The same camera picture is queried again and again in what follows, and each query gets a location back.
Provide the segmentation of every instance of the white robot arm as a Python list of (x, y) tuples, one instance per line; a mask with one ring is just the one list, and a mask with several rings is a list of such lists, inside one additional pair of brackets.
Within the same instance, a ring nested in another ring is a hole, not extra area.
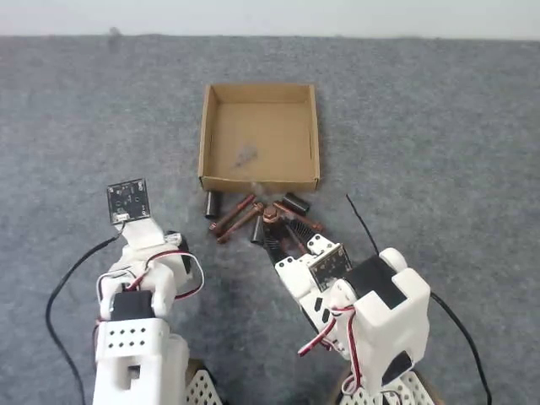
[(109, 186), (108, 194), (111, 222), (127, 245), (96, 284), (94, 405), (184, 404), (189, 349), (166, 319), (175, 300), (201, 289), (203, 270), (181, 234), (165, 235), (149, 217), (143, 180)]
[(352, 267), (343, 246), (322, 235), (307, 245), (311, 254), (275, 263), (318, 331), (299, 355), (318, 343), (335, 349), (351, 361), (343, 393), (376, 396), (424, 357), (429, 285), (392, 248)]

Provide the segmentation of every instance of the cardboard box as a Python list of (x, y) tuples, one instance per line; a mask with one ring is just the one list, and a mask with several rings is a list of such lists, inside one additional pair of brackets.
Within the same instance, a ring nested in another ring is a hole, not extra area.
[(204, 190), (308, 192), (319, 183), (315, 87), (212, 84), (202, 110), (199, 179)]

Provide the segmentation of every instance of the white 3d-printed part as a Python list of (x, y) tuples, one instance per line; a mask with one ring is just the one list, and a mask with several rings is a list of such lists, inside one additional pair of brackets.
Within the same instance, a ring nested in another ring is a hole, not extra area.
[(222, 405), (206, 370), (199, 370), (186, 389), (186, 405)]
[[(400, 405), (397, 393), (401, 398), (401, 405), (435, 405), (429, 397), (422, 382), (414, 371), (408, 371), (401, 378), (384, 387), (386, 400), (390, 405)], [(370, 397), (360, 388), (352, 396), (344, 396), (339, 405), (382, 405), (381, 396)]]

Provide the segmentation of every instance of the black wire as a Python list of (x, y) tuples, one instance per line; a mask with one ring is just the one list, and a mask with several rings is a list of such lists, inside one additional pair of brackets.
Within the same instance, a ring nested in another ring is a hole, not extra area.
[(365, 229), (365, 233), (368, 235), (368, 238), (370, 238), (371, 240), (371, 245), (373, 245), (373, 248), (375, 249), (375, 252), (377, 253), (377, 255), (379, 254), (379, 248), (377, 247), (377, 244), (375, 243), (375, 239), (373, 239), (373, 236), (371, 236), (371, 232), (370, 230), (368, 229), (368, 225), (365, 224), (364, 220), (362, 219), (362, 217), (360, 216), (360, 214), (358, 213), (358, 210), (356, 209), (356, 207), (354, 206), (354, 203), (353, 201), (351, 200), (351, 198), (348, 196), (348, 194), (345, 194), (345, 197), (348, 199), (348, 203), (351, 204), (351, 207), (353, 208), (353, 211), (354, 211), (354, 215), (356, 215), (356, 218), (358, 218), (360, 220), (360, 222), (362, 223), (362, 226), (364, 226), (364, 229)]
[(71, 371), (73, 373), (73, 377), (75, 377), (75, 381), (77, 382), (78, 393), (81, 396), (81, 403), (83, 405), (86, 405), (86, 399), (84, 398), (83, 380), (81, 379), (81, 375), (78, 372), (77, 366), (73, 362), (71, 356), (69, 355), (68, 351), (66, 350), (66, 348), (64, 347), (62, 341), (60, 340), (60, 338), (58, 337), (56, 331), (54, 330), (54, 326), (52, 325), (52, 322), (51, 322), (52, 304), (53, 304), (54, 300), (56, 299), (56, 297), (58, 296), (58, 294), (60, 294), (60, 291), (62, 290), (62, 288), (66, 284), (66, 282), (69, 280), (69, 278), (71, 277), (73, 272), (75, 270), (77, 270), (77, 267), (79, 267), (81, 264), (83, 264), (83, 262), (85, 262), (86, 259), (88, 259), (90, 256), (92, 256), (94, 253), (96, 253), (97, 251), (100, 251), (104, 247), (108, 246), (110, 243), (117, 240), (120, 237), (120, 235), (122, 234), (122, 231), (124, 230), (125, 226), (126, 226), (126, 223), (123, 223), (123, 225), (122, 225), (120, 231), (118, 232), (118, 234), (116, 234), (115, 236), (113, 236), (112, 238), (110, 238), (108, 240), (105, 240), (105, 241), (99, 243), (97, 246), (94, 246), (92, 249), (90, 249), (89, 251), (84, 253), (83, 256), (80, 259), (78, 259), (77, 262), (69, 269), (69, 271), (67, 271), (67, 273), (60, 279), (60, 282), (52, 290), (51, 295), (49, 296), (49, 300), (47, 301), (47, 307), (46, 307), (46, 310), (45, 310), (45, 324), (47, 326), (47, 331), (49, 331), (49, 335), (51, 335), (51, 338), (54, 341), (54, 343), (56, 344), (56, 346), (58, 347), (58, 350), (60, 350), (60, 353), (62, 353), (63, 358), (66, 360), (67, 364), (71, 368)]
[[(360, 214), (356, 210), (356, 207), (354, 206), (353, 202), (349, 198), (348, 194), (345, 194), (345, 197), (347, 197), (348, 202), (351, 204), (351, 207), (353, 207), (354, 213), (356, 214), (356, 216), (358, 217), (358, 219), (360, 220), (360, 222), (364, 226), (365, 233), (370, 238), (371, 243), (373, 244), (373, 248), (375, 249), (375, 251), (377, 252), (377, 255), (378, 255), (379, 254), (379, 249), (377, 248), (377, 244), (375, 243), (375, 240), (373, 239), (373, 236), (371, 236), (370, 230), (368, 229), (368, 227), (365, 224), (362, 217), (360, 217)], [(457, 315), (454, 313), (454, 311), (450, 308), (450, 306), (448, 306), (448, 304), (445, 301), (443, 301), (442, 298), (439, 295), (437, 295), (436, 293), (434, 293), (432, 291), (431, 292), (431, 298), (433, 299), (433, 301), (435, 301), (437, 304), (439, 304), (440, 307), (443, 310), (445, 310), (446, 314), (448, 314), (448, 316), (454, 321), (454, 323), (457, 325), (457, 327), (459, 328), (459, 330), (462, 332), (463, 336), (467, 340), (467, 343), (469, 344), (469, 347), (471, 348), (472, 355), (474, 356), (474, 361), (476, 363), (476, 368), (478, 369), (478, 373), (480, 374), (480, 380), (482, 380), (483, 389), (486, 392), (487, 404), (491, 405), (491, 401), (492, 401), (491, 391), (489, 390), (488, 380), (486, 379), (486, 375), (483, 372), (482, 361), (480, 360), (480, 354), (478, 354), (478, 349), (476, 347), (476, 344), (474, 343), (473, 337), (471, 336), (469, 331), (465, 328), (465, 326), (462, 324), (462, 322), (457, 317)]]
[(487, 404), (491, 405), (491, 391), (489, 390), (488, 380), (486, 379), (486, 375), (483, 372), (482, 361), (480, 361), (480, 355), (478, 354), (478, 349), (476, 348), (476, 344), (474, 343), (473, 338), (471, 337), (469, 331), (462, 324), (460, 319), (457, 317), (457, 315), (454, 313), (454, 311), (450, 308), (450, 306), (448, 306), (445, 301), (442, 300), (439, 295), (432, 291), (431, 298), (433, 299), (433, 301), (439, 304), (443, 310), (445, 310), (445, 312), (454, 321), (459, 330), (462, 331), (463, 336), (467, 340), (467, 343), (469, 343), (472, 355), (474, 356), (474, 361), (476, 362), (476, 368), (478, 369), (478, 373), (480, 374), (480, 380), (482, 380), (483, 389), (486, 391), (486, 397), (488, 401)]

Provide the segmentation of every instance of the pile of metal parts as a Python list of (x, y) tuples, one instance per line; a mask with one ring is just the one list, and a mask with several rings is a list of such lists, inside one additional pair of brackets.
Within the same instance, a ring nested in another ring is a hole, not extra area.
[(302, 255), (307, 253), (309, 240), (322, 231), (321, 224), (307, 218), (311, 205), (292, 192), (272, 204), (256, 201), (256, 195), (249, 194), (220, 217), (222, 198), (221, 192), (208, 192), (204, 212), (207, 219), (215, 221), (208, 229), (217, 242), (228, 242), (239, 228), (252, 222), (249, 240), (254, 245), (263, 246), (273, 264), (288, 256), (286, 252), (290, 249), (296, 249)]

